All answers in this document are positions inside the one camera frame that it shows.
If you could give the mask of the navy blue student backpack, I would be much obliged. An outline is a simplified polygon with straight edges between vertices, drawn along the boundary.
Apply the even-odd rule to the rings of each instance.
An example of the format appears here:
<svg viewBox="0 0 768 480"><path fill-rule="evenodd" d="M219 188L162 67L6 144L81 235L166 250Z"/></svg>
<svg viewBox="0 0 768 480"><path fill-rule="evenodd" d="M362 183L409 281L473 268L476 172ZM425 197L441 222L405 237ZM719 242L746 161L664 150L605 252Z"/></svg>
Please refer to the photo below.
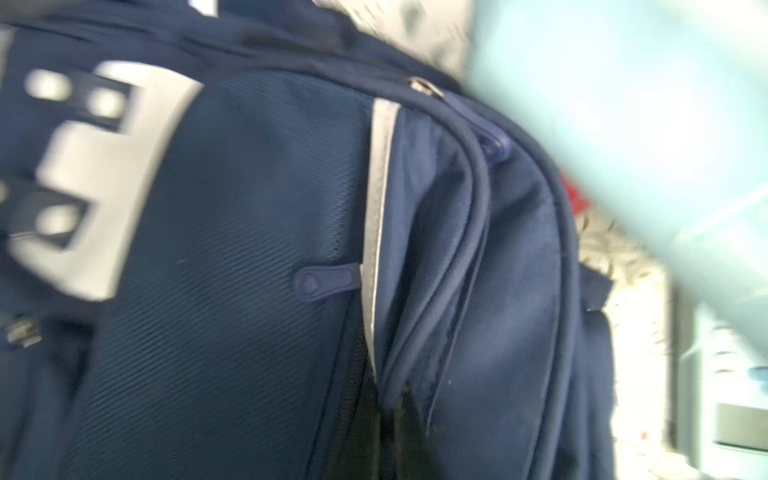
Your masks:
<svg viewBox="0 0 768 480"><path fill-rule="evenodd" d="M561 176L309 1L1 32L5 479L611 479Z"/></svg>

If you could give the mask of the light blue pencil pouch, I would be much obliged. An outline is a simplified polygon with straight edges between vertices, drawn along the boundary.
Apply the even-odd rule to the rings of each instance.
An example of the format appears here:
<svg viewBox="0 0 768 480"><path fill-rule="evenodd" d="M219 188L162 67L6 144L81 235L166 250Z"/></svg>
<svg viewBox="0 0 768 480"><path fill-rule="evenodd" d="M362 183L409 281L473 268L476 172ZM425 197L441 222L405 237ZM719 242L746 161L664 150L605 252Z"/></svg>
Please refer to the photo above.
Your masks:
<svg viewBox="0 0 768 480"><path fill-rule="evenodd" d="M767 351L767 5L479 1L466 86Z"/></svg>

